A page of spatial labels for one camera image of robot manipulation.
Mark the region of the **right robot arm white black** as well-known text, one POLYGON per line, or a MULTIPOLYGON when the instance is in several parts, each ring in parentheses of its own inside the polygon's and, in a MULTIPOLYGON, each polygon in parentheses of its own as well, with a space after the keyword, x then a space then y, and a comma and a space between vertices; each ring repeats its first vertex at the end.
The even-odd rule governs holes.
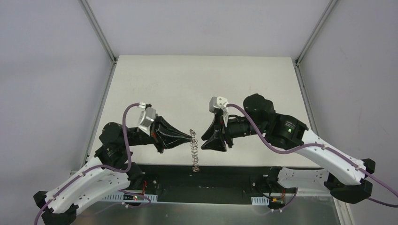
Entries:
POLYGON ((267 188, 278 192, 282 188, 308 188, 329 191, 343 202, 356 204, 372 194, 373 185, 367 176, 375 170, 369 158, 356 159, 321 139, 305 123, 293 116, 279 114, 271 100, 252 94, 239 108, 241 116, 231 115, 232 104, 223 97, 212 97, 209 111, 212 124, 202 135, 202 149, 225 152, 236 138, 258 135, 273 152, 296 153, 318 165, 317 169, 291 169, 276 166, 265 177, 267 188))

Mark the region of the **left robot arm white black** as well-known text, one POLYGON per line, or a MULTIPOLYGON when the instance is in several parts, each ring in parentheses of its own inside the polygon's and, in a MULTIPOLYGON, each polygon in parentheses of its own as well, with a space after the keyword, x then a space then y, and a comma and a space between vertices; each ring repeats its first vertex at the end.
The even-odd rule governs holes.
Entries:
POLYGON ((99 139, 102 146, 80 170, 55 189, 34 195, 40 208, 35 225, 40 219, 46 225, 70 225, 85 209, 107 195, 127 187, 139 189, 144 174, 132 161, 131 146, 152 144, 162 153, 189 143, 191 136, 159 115, 140 119, 138 127, 128 128, 124 115, 121 124, 105 125, 99 139))

